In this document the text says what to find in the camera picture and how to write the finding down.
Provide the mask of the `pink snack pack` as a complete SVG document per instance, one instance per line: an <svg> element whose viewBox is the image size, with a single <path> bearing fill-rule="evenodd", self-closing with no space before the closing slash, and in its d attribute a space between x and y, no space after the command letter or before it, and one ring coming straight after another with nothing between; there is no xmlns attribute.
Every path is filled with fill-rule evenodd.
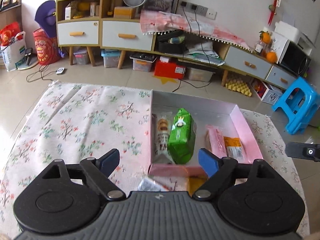
<svg viewBox="0 0 320 240"><path fill-rule="evenodd" d="M220 127L206 125L205 145L206 149L217 157L227 156L223 132Z"/></svg>

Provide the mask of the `gold brown snack pack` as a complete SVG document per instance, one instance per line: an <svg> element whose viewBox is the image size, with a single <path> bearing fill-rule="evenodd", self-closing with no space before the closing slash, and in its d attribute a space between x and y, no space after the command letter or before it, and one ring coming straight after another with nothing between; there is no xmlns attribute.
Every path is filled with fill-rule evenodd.
<svg viewBox="0 0 320 240"><path fill-rule="evenodd" d="M192 196L207 180L208 177L189 177L187 181L187 191L189 196Z"/></svg>

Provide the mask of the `green snack pack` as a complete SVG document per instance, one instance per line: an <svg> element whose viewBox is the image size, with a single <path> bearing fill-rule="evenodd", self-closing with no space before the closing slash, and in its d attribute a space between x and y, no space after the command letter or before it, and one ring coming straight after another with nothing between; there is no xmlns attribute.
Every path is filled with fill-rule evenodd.
<svg viewBox="0 0 320 240"><path fill-rule="evenodd" d="M184 108L180 108L174 116L168 140L168 150L178 165L187 164L194 153L196 137L195 122L191 114Z"/></svg>

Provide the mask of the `white blue snack pack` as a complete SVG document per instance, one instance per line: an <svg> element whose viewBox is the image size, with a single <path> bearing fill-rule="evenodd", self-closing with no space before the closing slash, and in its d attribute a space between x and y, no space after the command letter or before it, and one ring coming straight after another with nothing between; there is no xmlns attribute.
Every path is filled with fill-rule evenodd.
<svg viewBox="0 0 320 240"><path fill-rule="evenodd" d="M169 191L166 187L157 183L149 177L144 177L137 188L138 191L150 191L150 192L167 192Z"/></svg>

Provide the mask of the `orange white snack pack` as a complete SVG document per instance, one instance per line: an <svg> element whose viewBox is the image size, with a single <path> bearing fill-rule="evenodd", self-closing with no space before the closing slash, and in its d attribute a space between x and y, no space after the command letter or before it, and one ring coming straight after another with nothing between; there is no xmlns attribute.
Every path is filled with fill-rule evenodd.
<svg viewBox="0 0 320 240"><path fill-rule="evenodd" d="M239 138L223 137L227 156L239 163L247 163L247 155Z"/></svg>

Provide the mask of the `blue plastic stool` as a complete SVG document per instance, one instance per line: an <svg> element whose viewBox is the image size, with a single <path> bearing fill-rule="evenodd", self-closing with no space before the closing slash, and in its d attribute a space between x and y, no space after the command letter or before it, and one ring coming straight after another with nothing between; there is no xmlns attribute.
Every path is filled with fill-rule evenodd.
<svg viewBox="0 0 320 240"><path fill-rule="evenodd" d="M274 112L279 108L288 118L287 133L303 133L319 109L319 93L299 77L272 106Z"/></svg>

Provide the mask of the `pink shallow cardboard box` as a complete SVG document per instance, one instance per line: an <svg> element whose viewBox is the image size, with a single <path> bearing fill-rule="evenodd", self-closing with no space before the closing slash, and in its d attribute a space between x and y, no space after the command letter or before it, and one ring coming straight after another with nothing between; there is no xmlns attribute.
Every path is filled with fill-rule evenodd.
<svg viewBox="0 0 320 240"><path fill-rule="evenodd" d="M192 159L185 165L161 164L155 161L155 131L157 128L154 115L163 112L176 114L180 108L187 110L195 121L195 146ZM233 103L200 98L196 96L160 92L151 92L150 128L150 166L148 175L160 177L199 177L206 173L199 165L198 151L206 147L206 126L213 125L222 129L223 135L239 138L246 153L246 163L263 159L257 141L240 108Z"/></svg>

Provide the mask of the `floral white rug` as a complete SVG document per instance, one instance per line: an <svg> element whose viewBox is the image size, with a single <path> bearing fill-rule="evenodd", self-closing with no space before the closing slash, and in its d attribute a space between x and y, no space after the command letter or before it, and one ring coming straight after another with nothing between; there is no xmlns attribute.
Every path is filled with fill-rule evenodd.
<svg viewBox="0 0 320 240"><path fill-rule="evenodd" d="M150 90L55 83L40 98L19 132L1 178L1 232L16 237L13 214L18 195L53 160L74 164L99 158L112 148L120 163L110 179L124 192L138 188L150 166ZM304 191L293 160L272 120L240 109L265 159L298 193ZM187 189L189 177L150 176L172 191Z"/></svg>

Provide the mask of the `white cookie snack pack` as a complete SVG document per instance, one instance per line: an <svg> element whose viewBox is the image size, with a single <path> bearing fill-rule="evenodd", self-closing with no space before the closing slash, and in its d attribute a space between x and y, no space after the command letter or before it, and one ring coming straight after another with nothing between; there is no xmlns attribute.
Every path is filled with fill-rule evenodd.
<svg viewBox="0 0 320 240"><path fill-rule="evenodd" d="M169 151L169 137L172 128L172 112L160 112L154 115L154 158L156 164L174 164Z"/></svg>

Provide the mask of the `yellow egg tray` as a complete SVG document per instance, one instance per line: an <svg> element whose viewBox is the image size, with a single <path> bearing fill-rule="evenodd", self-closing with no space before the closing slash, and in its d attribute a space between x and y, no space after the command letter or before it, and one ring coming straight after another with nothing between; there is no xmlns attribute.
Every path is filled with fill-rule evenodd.
<svg viewBox="0 0 320 240"><path fill-rule="evenodd" d="M252 92L248 84L244 82L241 78L227 80L225 87L228 90L241 93L245 96L248 96L248 97L252 96Z"/></svg>

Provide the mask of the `black microwave oven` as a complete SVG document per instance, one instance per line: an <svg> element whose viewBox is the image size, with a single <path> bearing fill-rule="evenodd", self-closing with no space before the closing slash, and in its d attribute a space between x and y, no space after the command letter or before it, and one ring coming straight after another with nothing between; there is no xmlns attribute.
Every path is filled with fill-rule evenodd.
<svg viewBox="0 0 320 240"><path fill-rule="evenodd" d="M304 76L310 66L310 56L285 36L275 31L272 31L270 35L270 49L277 55L276 64L298 76Z"/></svg>

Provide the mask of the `red gift box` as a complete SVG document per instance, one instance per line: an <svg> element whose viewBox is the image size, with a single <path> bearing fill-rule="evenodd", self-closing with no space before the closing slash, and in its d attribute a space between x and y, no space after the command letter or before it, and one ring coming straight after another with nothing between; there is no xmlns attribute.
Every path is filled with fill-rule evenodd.
<svg viewBox="0 0 320 240"><path fill-rule="evenodd" d="M157 60L155 64L154 76L167 77L172 79L183 79L186 68L178 65L174 61L162 62Z"/></svg>

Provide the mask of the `red lantern bag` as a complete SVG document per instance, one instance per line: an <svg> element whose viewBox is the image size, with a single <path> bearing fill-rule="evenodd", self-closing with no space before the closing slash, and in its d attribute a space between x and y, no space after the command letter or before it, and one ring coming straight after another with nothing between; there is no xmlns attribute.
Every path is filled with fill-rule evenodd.
<svg viewBox="0 0 320 240"><path fill-rule="evenodd" d="M49 37L41 28L33 32L33 37L39 65L47 66L61 59L57 46L57 38Z"/></svg>

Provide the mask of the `white shopping bag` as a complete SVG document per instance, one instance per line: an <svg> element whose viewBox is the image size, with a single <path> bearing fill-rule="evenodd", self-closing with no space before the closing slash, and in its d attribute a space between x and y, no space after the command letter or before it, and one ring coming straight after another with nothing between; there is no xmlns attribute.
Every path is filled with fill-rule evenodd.
<svg viewBox="0 0 320 240"><path fill-rule="evenodd" d="M27 46L25 43L25 31L14 37L14 42L8 46L1 46L3 62L7 72L16 70L26 61Z"/></svg>

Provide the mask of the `pink table cloth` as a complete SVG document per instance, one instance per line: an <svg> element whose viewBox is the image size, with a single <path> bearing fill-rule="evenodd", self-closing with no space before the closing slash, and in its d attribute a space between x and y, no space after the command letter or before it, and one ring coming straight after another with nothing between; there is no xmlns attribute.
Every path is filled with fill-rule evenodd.
<svg viewBox="0 0 320 240"><path fill-rule="evenodd" d="M227 28L218 25L214 20L196 13L186 12L183 15L179 15L143 10L140 14L140 29L144 35L182 30L203 38L225 42L244 50L252 51L242 38L233 34Z"/></svg>

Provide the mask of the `wooden tv cabinet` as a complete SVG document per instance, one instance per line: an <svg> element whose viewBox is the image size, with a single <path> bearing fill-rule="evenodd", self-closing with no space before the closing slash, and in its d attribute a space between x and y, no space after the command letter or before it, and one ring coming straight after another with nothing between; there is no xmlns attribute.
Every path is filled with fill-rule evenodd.
<svg viewBox="0 0 320 240"><path fill-rule="evenodd" d="M143 11L139 18L113 18L107 16L113 0L98 0L100 8L96 16L65 19L66 14L62 7L72 1L81 0L56 2L57 41L61 47L116 49L121 56L127 51L167 55L179 59L180 62L194 63L209 69L222 68L224 77L228 72L235 72L255 77L283 90L288 89L296 80L296 76L256 54L241 38L197 14L187 13L181 16ZM218 64L210 59L195 59L186 53L177 53L172 48L162 51L156 43L157 40L174 31L182 31L192 39L199 38L201 42L212 42L222 63Z"/></svg>

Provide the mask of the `purple hat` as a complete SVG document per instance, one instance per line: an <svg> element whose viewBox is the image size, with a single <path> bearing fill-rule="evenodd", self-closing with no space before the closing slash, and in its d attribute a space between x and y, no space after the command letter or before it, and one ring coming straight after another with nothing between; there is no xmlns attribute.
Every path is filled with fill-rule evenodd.
<svg viewBox="0 0 320 240"><path fill-rule="evenodd" d="M38 7L35 22L49 38L56 37L56 3L54 0L45 1Z"/></svg>

